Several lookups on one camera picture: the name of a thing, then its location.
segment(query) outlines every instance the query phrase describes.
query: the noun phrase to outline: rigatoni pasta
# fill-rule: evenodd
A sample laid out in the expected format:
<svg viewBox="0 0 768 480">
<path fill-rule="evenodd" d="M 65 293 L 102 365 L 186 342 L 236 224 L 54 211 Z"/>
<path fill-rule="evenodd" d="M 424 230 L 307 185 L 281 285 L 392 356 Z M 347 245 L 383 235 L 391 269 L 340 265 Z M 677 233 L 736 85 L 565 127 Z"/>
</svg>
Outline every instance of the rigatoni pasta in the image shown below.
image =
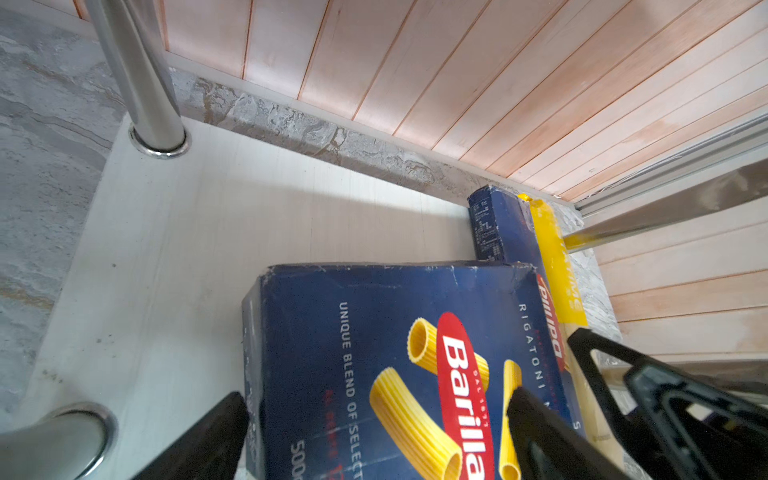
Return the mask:
<svg viewBox="0 0 768 480">
<path fill-rule="evenodd" d="M 457 480 L 462 449 L 427 415 L 392 367 L 371 387 L 374 413 L 402 454 L 425 480 Z"/>
<path fill-rule="evenodd" d="M 519 386 L 522 386 L 523 378 L 520 366 L 507 360 L 504 362 L 504 412 L 502 413 L 502 443 L 498 450 L 498 473 L 502 480 L 520 480 L 520 464 L 518 455 L 515 452 L 515 446 L 512 444 L 512 435 L 509 432 L 509 417 L 507 417 L 507 408 L 512 393 Z"/>
<path fill-rule="evenodd" d="M 408 358 L 424 370 L 437 375 L 437 329 L 423 318 L 416 319 L 408 331 Z M 478 364 L 483 391 L 486 392 L 490 378 L 488 362 L 477 353 L 475 361 Z"/>
</svg>

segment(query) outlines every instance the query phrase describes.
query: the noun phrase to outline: pasta box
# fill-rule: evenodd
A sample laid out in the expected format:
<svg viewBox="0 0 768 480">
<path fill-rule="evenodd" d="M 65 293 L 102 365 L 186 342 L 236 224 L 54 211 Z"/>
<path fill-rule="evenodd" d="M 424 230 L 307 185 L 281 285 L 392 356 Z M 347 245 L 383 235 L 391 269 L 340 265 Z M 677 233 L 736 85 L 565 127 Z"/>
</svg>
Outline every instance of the pasta box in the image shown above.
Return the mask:
<svg viewBox="0 0 768 480">
<path fill-rule="evenodd" d="M 544 285 L 545 295 L 551 296 L 529 203 L 490 185 L 480 188 L 467 200 L 478 260 L 530 263 L 536 267 L 536 272 L 541 277 L 539 280 Z M 558 323 L 554 305 L 547 314 L 552 317 L 551 325 Z M 553 328 L 550 334 L 555 337 L 561 336 L 561 330 Z M 560 359 L 558 363 L 560 376 L 573 419 L 572 426 L 576 432 L 584 436 L 574 379 L 564 360 L 565 355 L 558 358 Z"/>
<path fill-rule="evenodd" d="M 243 300 L 248 469 L 518 478 L 511 392 L 571 423 L 541 288 L 526 263 L 270 267 Z"/>
</svg>

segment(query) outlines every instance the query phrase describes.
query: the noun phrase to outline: wooden wall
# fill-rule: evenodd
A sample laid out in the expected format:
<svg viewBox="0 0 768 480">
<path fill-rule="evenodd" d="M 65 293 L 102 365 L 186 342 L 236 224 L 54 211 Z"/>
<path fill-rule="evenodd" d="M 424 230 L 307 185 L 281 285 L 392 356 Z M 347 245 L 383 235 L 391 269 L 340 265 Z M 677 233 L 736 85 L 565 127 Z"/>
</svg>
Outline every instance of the wooden wall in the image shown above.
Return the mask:
<svg viewBox="0 0 768 480">
<path fill-rule="evenodd" d="M 173 53 L 566 200 L 768 111 L 768 0 L 154 1 Z"/>
<path fill-rule="evenodd" d="M 595 249 L 629 346 L 768 358 L 768 197 Z"/>
</svg>

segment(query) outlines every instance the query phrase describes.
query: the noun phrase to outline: metal tube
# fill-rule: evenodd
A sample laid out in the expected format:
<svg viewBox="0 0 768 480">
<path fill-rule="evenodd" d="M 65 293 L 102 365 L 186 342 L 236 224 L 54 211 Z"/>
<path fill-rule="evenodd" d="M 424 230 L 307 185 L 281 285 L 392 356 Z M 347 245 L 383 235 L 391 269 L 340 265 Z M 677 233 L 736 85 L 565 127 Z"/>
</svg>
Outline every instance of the metal tube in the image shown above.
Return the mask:
<svg viewBox="0 0 768 480">
<path fill-rule="evenodd" d="M 726 210 L 768 195 L 768 159 L 567 235 L 569 253 Z"/>
<path fill-rule="evenodd" d="M 117 435 L 104 407 L 78 403 L 25 429 L 0 435 L 0 478 L 82 478 L 101 464 Z"/>
<path fill-rule="evenodd" d="M 188 149 L 151 0 L 86 0 L 101 47 L 134 123 L 131 140 L 170 158 Z"/>
</svg>

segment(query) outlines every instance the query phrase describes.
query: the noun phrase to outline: gray marble tile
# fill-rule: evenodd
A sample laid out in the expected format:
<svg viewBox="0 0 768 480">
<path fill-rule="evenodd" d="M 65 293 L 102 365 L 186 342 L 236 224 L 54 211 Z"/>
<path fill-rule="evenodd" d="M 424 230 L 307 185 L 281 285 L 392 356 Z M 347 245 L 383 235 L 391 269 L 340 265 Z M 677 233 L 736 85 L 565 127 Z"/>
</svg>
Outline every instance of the gray marble tile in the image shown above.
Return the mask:
<svg viewBox="0 0 768 480">
<path fill-rule="evenodd" d="M 2 432 L 23 395 L 125 108 L 96 42 L 0 12 Z M 483 185 L 504 187 L 194 74 L 172 71 L 172 78 L 189 118 L 457 204 Z M 565 233 L 581 227 L 578 212 L 553 207 Z M 620 338 L 594 254 L 572 259 L 590 324 Z"/>
</svg>

